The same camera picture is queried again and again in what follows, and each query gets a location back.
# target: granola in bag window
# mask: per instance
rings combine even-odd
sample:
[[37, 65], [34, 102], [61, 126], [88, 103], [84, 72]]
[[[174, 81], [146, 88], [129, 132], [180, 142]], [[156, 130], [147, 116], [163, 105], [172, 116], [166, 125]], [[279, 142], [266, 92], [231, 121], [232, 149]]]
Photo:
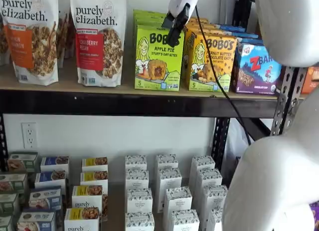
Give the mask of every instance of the granola in bag window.
[[126, 0], [71, 0], [76, 28], [78, 83], [121, 84]]
[[19, 82], [58, 82], [58, 0], [0, 0], [0, 11]]

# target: shelf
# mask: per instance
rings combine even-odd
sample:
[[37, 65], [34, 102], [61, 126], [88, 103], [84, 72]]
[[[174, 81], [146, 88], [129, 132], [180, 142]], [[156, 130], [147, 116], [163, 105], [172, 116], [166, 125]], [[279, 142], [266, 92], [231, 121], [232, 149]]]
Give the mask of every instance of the shelf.
[[[273, 118], [277, 97], [229, 92], [242, 117]], [[0, 67], [0, 112], [10, 114], [98, 116], [237, 117], [222, 93], [134, 89], [134, 72], [123, 69], [117, 88], [84, 87], [77, 83], [75, 60], [59, 70], [59, 83], [48, 87], [21, 84], [12, 65]]]

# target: yellow bobo's box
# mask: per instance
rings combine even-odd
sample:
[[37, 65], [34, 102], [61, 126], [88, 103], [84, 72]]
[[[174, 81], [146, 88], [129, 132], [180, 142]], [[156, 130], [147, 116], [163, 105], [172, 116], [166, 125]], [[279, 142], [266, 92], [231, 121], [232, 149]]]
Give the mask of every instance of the yellow bobo's box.
[[[228, 92], [237, 39], [232, 36], [205, 33], [217, 79]], [[189, 46], [186, 82], [190, 91], [220, 92], [210, 65], [208, 50], [200, 32], [194, 32]]]

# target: yellow label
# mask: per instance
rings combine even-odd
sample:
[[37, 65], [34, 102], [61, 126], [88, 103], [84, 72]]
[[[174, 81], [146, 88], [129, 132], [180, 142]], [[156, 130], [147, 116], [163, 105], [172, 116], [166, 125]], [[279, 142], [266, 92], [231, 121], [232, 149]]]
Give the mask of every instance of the yellow label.
[[83, 208], [72, 208], [70, 212], [70, 220], [82, 220]]

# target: cartoon woman illustration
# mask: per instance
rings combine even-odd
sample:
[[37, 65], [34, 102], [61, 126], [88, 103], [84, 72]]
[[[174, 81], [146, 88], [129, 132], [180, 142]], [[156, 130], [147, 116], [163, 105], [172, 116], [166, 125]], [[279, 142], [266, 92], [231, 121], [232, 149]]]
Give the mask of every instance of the cartoon woman illustration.
[[199, 43], [196, 46], [195, 52], [194, 52], [194, 58], [193, 58], [192, 66], [191, 66], [192, 75], [197, 73], [199, 70], [203, 70], [205, 65], [204, 55], [205, 55], [204, 44]]
[[146, 74], [148, 70], [149, 57], [149, 42], [146, 37], [139, 40], [136, 53], [136, 73]]

